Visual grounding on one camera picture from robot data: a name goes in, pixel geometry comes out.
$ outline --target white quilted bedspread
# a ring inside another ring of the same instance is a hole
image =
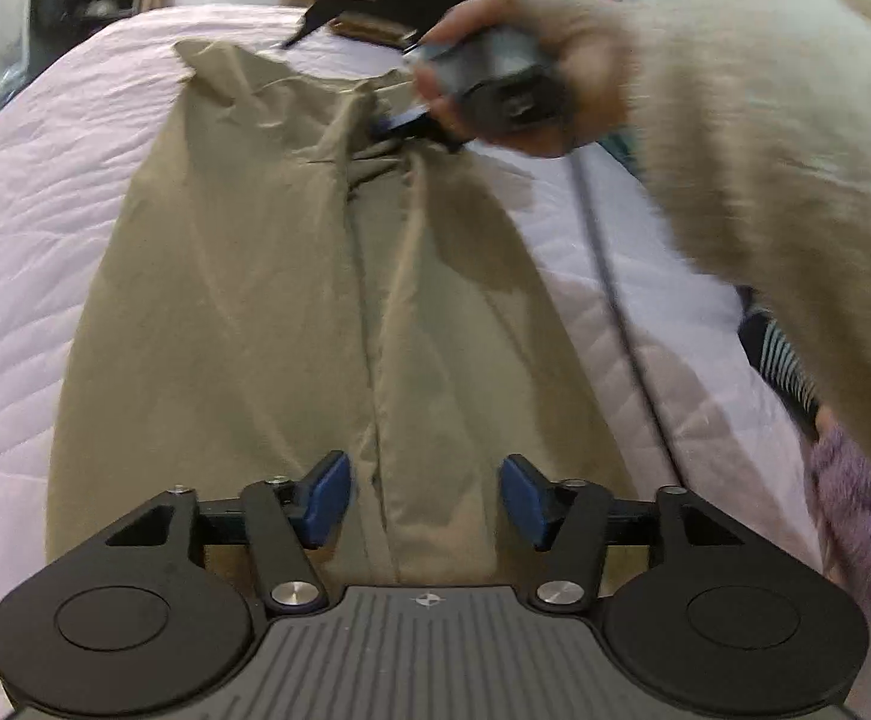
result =
[[[0,113],[0,598],[43,562],[53,419],[79,312],[119,213],[184,76],[181,37],[279,55],[298,12],[203,6],[118,23]],[[376,74],[395,52],[319,34],[288,54],[322,76]],[[485,174],[554,295],[640,492],[672,481],[607,323],[562,162],[485,149]],[[628,173],[590,148],[597,205],[648,373],[696,491],[818,563],[797,433],[736,341],[735,293],[694,274]],[[0,715],[7,708],[0,692]]]

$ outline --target circular black cover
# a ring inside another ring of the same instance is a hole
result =
[[[0,603],[0,677],[60,715],[154,712],[225,677],[250,644],[242,596],[159,550],[63,557]]]
[[[840,701],[869,646],[844,592],[795,560],[737,547],[696,548],[636,577],[612,598],[603,630],[637,682],[719,716]]]

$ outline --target crosshair logo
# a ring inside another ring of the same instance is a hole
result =
[[[424,592],[422,595],[415,596],[415,603],[420,607],[433,607],[441,604],[445,599],[441,595],[436,595],[434,592]]]

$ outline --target human hand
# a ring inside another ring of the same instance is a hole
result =
[[[450,10],[422,38],[423,43],[452,44],[497,23],[533,34],[557,60],[570,92],[573,141],[597,140],[626,120],[626,84],[632,66],[632,42],[624,9],[612,0],[469,0]],[[504,138],[485,138],[461,119],[452,100],[442,97],[437,76],[426,63],[415,66],[415,84],[434,117],[461,140],[480,138],[533,156],[559,156],[567,148],[561,125],[526,130]]]

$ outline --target purple fuzzy fabric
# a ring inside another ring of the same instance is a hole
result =
[[[871,464],[836,428],[813,447],[808,471],[842,571],[871,613]]]

